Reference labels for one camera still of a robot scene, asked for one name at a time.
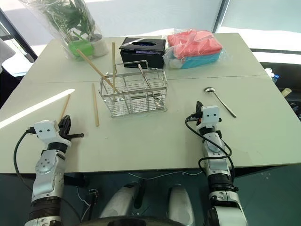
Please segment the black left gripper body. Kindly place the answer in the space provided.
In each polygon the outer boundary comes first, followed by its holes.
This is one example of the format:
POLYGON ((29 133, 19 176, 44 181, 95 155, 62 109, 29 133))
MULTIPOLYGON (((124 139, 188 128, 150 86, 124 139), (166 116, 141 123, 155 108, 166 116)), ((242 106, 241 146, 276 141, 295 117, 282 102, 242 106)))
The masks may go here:
POLYGON ((58 127, 59 127, 59 135, 60 135, 60 137, 66 139, 66 140, 71 141, 71 138, 69 137, 69 132, 70 132, 71 125, 70 126, 62 126, 61 125, 61 120, 60 120, 60 122, 58 124, 58 127))

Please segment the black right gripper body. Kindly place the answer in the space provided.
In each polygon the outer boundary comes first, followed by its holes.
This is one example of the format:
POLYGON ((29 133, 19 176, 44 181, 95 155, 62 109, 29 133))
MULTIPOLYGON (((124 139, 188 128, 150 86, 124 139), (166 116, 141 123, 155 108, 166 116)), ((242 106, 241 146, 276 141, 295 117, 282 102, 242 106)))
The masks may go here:
POLYGON ((203 112, 201 109, 198 109, 195 113, 191 115, 191 121, 195 121, 196 124, 200 124, 202 121, 203 112))

